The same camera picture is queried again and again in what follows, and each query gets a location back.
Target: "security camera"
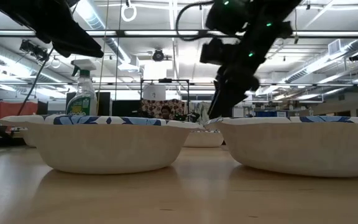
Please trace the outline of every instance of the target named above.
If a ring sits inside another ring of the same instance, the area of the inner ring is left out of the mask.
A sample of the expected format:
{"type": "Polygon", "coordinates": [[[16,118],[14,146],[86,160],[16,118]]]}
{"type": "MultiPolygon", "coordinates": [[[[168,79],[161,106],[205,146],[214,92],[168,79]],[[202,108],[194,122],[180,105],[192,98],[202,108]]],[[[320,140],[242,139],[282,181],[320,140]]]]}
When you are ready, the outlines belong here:
{"type": "Polygon", "coordinates": [[[164,54],[162,53],[162,49],[155,49],[152,59],[154,62],[161,62],[162,60],[164,60],[164,54]]]}

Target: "spray bottle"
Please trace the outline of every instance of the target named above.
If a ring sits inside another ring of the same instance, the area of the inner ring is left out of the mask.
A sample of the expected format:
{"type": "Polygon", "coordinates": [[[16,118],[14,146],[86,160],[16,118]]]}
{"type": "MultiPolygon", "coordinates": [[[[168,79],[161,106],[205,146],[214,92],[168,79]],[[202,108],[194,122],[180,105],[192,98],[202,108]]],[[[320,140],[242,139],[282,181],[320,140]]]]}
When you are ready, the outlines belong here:
{"type": "Polygon", "coordinates": [[[80,71],[80,77],[77,93],[68,102],[66,114],[96,116],[97,97],[91,79],[91,71],[96,70],[96,67],[89,59],[73,60],[71,64],[74,65],[72,76],[74,77],[80,71]]]}

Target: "table surface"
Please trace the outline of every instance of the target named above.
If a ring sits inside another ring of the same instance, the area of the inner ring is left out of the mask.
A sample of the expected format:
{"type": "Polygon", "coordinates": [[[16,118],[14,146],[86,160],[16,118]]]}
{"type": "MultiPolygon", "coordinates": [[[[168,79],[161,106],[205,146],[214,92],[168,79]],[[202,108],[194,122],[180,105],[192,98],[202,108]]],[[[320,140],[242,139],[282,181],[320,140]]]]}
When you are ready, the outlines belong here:
{"type": "Polygon", "coordinates": [[[126,175],[52,170],[36,149],[0,149],[0,223],[358,223],[358,178],[245,167],[184,149],[171,167],[126,175]]]}

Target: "white paper bowl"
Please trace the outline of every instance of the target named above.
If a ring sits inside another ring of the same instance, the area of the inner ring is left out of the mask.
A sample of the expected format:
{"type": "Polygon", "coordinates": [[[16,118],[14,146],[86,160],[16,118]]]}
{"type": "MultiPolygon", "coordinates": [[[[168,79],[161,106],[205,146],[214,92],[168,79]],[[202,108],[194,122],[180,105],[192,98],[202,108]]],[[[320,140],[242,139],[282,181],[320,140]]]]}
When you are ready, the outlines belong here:
{"type": "Polygon", "coordinates": [[[191,131],[184,147],[219,147],[222,143],[220,131],[191,131]]]}
{"type": "Polygon", "coordinates": [[[358,177],[358,118],[219,118],[232,157],[258,169],[319,177],[358,177]]]}
{"type": "Polygon", "coordinates": [[[82,174],[122,174],[169,166],[187,135],[198,124],[109,116],[22,116],[29,137],[44,162],[58,170],[82,174]]]}

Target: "black cable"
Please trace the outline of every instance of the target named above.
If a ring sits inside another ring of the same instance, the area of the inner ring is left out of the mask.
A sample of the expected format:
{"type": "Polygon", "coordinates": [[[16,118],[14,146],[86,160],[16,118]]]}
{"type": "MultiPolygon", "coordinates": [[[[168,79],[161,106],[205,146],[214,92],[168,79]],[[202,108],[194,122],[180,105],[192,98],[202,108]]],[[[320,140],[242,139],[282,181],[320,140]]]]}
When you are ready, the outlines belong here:
{"type": "Polygon", "coordinates": [[[15,63],[20,62],[29,52],[25,53],[19,60],[17,60],[15,63]]]}
{"type": "Polygon", "coordinates": [[[195,2],[195,3],[191,3],[187,6],[185,6],[183,9],[181,9],[181,11],[179,12],[178,14],[178,17],[177,17],[177,21],[176,21],[176,24],[175,24],[175,30],[179,36],[179,38],[183,41],[194,41],[194,40],[198,40],[198,39],[201,39],[201,38],[204,38],[204,37],[207,37],[206,34],[204,35],[198,35],[196,37],[190,37],[190,38],[184,38],[184,37],[181,37],[180,34],[179,34],[179,20],[182,16],[182,14],[189,8],[191,7],[194,7],[194,6],[207,6],[207,5],[210,5],[210,4],[214,4],[214,1],[206,1],[206,2],[195,2]]]}
{"type": "MultiPolygon", "coordinates": [[[[52,52],[53,52],[53,48],[50,49],[50,52],[49,52],[47,58],[50,57],[50,55],[52,54],[52,52]]],[[[37,84],[38,78],[40,77],[41,72],[42,72],[42,69],[44,68],[44,66],[45,66],[45,64],[47,63],[47,61],[48,61],[48,60],[44,60],[42,66],[40,67],[40,70],[38,71],[37,76],[35,77],[35,80],[34,80],[32,86],[31,86],[31,89],[30,89],[29,93],[28,93],[27,96],[25,97],[25,99],[24,99],[24,101],[23,101],[23,103],[22,103],[22,106],[20,107],[20,110],[19,110],[19,112],[17,113],[18,116],[20,116],[20,114],[22,113],[22,110],[23,110],[23,108],[24,108],[25,103],[27,102],[27,100],[29,100],[29,97],[30,97],[30,95],[31,95],[31,93],[32,93],[32,90],[34,89],[35,85],[37,84]]]]}

